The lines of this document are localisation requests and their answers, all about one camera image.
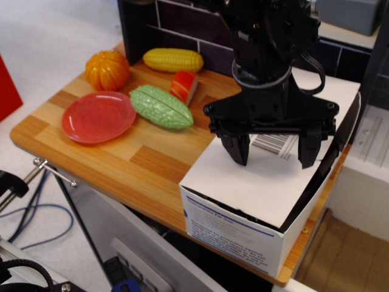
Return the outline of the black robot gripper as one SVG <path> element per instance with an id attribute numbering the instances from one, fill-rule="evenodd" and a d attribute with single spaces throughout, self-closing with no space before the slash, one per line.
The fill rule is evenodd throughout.
<path id="1" fill-rule="evenodd" d="M 241 91 L 204 107 L 230 157 L 247 165 L 250 134 L 296 134 L 302 169 L 312 167 L 322 141 L 336 133 L 339 106 L 300 89 L 290 66 L 266 83 L 237 62 L 232 72 Z"/>

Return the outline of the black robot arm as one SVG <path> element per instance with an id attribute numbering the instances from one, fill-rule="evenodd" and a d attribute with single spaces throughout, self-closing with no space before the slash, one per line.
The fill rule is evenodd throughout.
<path id="1" fill-rule="evenodd" d="M 209 128 L 238 164 L 246 165 L 251 134 L 298 136 L 298 160 L 311 167 L 322 141 L 336 132 L 336 103 L 317 97 L 323 85 L 301 89 L 292 65 L 298 58 L 321 79 L 322 66 L 307 50 L 318 40 L 319 21 L 306 1 L 200 1 L 228 27 L 240 93 L 204 107 Z"/>

